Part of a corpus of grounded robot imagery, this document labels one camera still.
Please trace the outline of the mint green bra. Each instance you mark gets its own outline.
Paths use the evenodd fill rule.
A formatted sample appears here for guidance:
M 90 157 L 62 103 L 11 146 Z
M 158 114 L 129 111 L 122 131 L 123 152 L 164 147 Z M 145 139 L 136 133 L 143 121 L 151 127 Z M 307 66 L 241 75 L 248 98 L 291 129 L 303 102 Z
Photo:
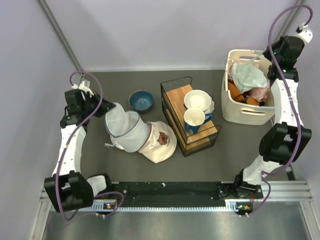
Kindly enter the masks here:
M 257 62 L 235 62 L 230 67 L 230 75 L 236 88 L 245 93 L 254 88 L 266 88 L 268 80 Z

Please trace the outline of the white mesh laundry bag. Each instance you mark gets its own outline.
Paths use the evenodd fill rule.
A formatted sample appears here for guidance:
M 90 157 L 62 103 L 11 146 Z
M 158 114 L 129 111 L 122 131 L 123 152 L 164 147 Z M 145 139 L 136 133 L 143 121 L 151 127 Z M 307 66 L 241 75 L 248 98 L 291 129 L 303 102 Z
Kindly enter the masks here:
M 150 135 L 151 127 L 136 111 L 125 111 L 121 104 L 105 114 L 105 128 L 112 144 L 128 153 L 137 152 Z

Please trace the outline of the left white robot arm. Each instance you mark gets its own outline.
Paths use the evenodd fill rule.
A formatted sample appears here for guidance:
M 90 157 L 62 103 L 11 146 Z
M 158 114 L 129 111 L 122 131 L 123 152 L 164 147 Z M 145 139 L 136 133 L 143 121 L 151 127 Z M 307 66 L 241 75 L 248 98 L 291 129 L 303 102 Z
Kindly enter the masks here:
M 81 174 L 82 146 L 87 135 L 89 116 L 97 118 L 115 107 L 90 89 L 83 80 L 64 94 L 66 107 L 60 121 L 61 145 L 56 167 L 44 180 L 44 189 L 54 209 L 59 213 L 90 207 L 100 195 L 109 198 L 114 191 L 106 173 L 85 179 Z

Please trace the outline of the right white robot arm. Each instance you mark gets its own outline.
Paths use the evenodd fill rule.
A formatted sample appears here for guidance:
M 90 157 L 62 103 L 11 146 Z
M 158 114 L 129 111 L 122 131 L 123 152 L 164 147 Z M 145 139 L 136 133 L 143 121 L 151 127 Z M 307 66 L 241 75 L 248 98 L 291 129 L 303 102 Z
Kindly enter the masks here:
M 240 199 L 262 198 L 262 180 L 296 161 L 312 137 L 299 115 L 295 64 L 313 33 L 306 23 L 299 25 L 296 33 L 280 37 L 263 52 L 271 62 L 267 78 L 274 101 L 274 125 L 261 139 L 258 157 L 235 177 L 232 191 Z

